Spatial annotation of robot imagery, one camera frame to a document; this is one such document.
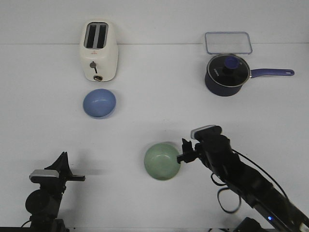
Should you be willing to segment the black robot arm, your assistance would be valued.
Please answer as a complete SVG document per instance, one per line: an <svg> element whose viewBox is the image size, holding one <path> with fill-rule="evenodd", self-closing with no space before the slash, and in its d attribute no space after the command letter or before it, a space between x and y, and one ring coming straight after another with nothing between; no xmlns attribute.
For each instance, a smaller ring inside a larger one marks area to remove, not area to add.
<svg viewBox="0 0 309 232"><path fill-rule="evenodd" d="M66 183L85 181L85 176L72 173L68 153L62 152L50 166L34 170L29 179L32 183L40 185L25 202L26 210L31 214L30 229L33 232L68 232L64 220L58 218Z"/></svg>
<svg viewBox="0 0 309 232"><path fill-rule="evenodd" d="M309 219L259 171L243 163L224 135L209 135L192 145L182 140L183 154L177 162L199 158L227 187L254 208L275 229L282 232L307 232Z"/></svg>

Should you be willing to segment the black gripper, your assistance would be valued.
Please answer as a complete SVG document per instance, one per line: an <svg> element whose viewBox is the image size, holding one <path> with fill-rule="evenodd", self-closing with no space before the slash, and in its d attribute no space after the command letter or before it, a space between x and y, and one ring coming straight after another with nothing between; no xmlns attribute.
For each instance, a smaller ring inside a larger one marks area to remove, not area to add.
<svg viewBox="0 0 309 232"><path fill-rule="evenodd" d="M224 135L202 134L195 135L199 141L204 155L205 165L215 174L231 174L233 164L233 152L230 140ZM193 152L192 142L182 138L183 154L177 156L177 162L193 162L195 155Z"/></svg>
<svg viewBox="0 0 309 232"><path fill-rule="evenodd" d="M57 160L49 166L49 169L40 170L41 183L40 188L49 193L64 193L67 181L85 181L84 175L72 175L68 169L68 154L62 152Z"/></svg>

